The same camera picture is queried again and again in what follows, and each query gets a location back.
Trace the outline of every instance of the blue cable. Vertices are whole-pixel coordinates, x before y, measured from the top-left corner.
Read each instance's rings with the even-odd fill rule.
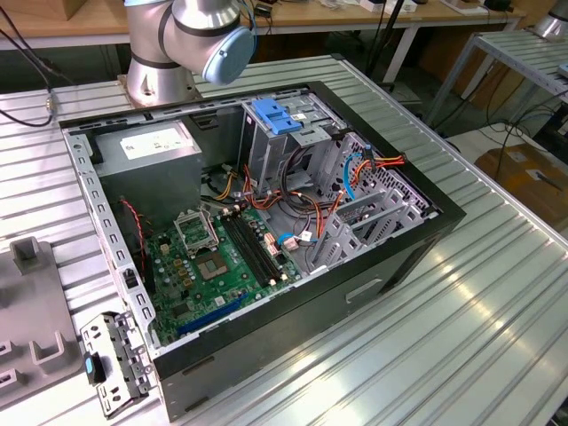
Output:
[[[276,240],[276,243],[281,246],[282,243],[287,240],[288,238],[292,238],[294,236],[293,233],[283,233],[280,237],[278,237],[278,239]]]
[[[363,154],[361,153],[351,154],[349,157],[347,157],[347,160],[345,160],[345,167],[343,167],[343,184],[345,185],[345,191],[347,191],[347,194],[352,200],[355,200],[355,194],[353,193],[353,190],[351,189],[351,183],[349,182],[349,164],[353,158],[362,156]]]
[[[249,15],[248,20],[250,20],[250,23],[252,24],[253,35],[255,36],[255,45],[253,47],[253,55],[254,55],[256,52],[256,40],[258,39],[258,32],[256,31],[255,14],[250,10],[249,5],[247,4],[247,0],[241,0],[241,4],[245,6],[245,9],[247,9]]]

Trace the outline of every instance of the aluminum workbench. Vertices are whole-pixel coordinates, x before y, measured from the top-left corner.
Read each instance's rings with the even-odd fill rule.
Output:
[[[432,124],[460,73],[468,64],[469,57],[476,49],[486,52],[487,57],[463,92],[463,98],[467,98],[475,90],[493,61],[498,60],[532,82],[532,88],[519,102],[520,107],[511,121],[514,122],[515,118],[531,105],[531,99],[539,87],[568,102],[568,79],[557,72],[558,66],[568,63],[568,41],[549,42],[528,30],[479,33],[469,39],[440,87],[426,115],[427,124]]]
[[[467,164],[347,62],[329,56],[249,66],[204,96],[325,82],[466,212],[408,279],[176,424],[544,424],[568,395],[566,241]],[[130,108],[116,82],[57,90],[62,119]],[[0,97],[18,117],[45,93]],[[51,242],[75,329],[121,311],[56,125],[0,122],[0,249]],[[78,374],[0,414],[1,424],[167,422],[156,389],[105,423]]]

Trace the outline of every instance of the metal bracket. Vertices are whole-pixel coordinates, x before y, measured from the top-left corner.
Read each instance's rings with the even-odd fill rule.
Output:
[[[97,394],[107,419],[148,396],[157,384],[147,357],[142,335],[130,312],[106,312],[81,328],[87,351],[87,373],[94,368],[90,357],[100,359],[104,373],[96,383]]]

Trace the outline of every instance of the wooden tabletop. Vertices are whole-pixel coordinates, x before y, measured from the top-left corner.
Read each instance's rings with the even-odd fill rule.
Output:
[[[109,34],[127,34],[126,8],[122,0],[87,0],[85,5],[69,21],[47,20],[34,15],[9,12],[20,32],[27,37],[50,36],[99,36]],[[523,17],[525,14],[515,10],[508,17]],[[307,4],[281,3],[275,4],[272,10],[272,24],[275,27],[321,26],[373,24],[379,20],[378,13],[371,13],[360,6],[349,5],[341,10],[330,10],[317,0]],[[491,12],[496,18],[504,13]],[[409,21],[459,21],[479,20],[483,23],[487,15],[466,16],[453,11],[438,0],[430,0],[427,4],[418,5],[414,13],[401,13],[398,22]],[[263,18],[256,19],[259,27],[267,27]],[[5,23],[0,28],[9,31]]]

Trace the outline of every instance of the ram slot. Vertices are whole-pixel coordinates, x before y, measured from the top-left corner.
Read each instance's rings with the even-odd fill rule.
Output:
[[[258,243],[256,237],[249,230],[249,233],[243,232],[242,225],[244,221],[240,217],[228,217],[221,219],[223,227],[226,229],[229,238],[235,247],[241,253],[245,263],[252,271],[256,280],[262,287],[270,285],[271,280],[278,279],[278,269],[272,264],[268,255],[264,252],[263,247]],[[266,258],[271,262],[272,268],[267,265]]]
[[[274,265],[272,259],[268,256],[264,247],[258,242],[256,236],[252,232],[252,229],[250,229],[250,227],[242,217],[237,217],[236,224],[245,240],[253,241],[253,244],[251,245],[253,246],[253,249],[258,256],[258,260],[263,264],[265,270],[268,272],[272,279],[277,280],[279,278],[278,268]]]

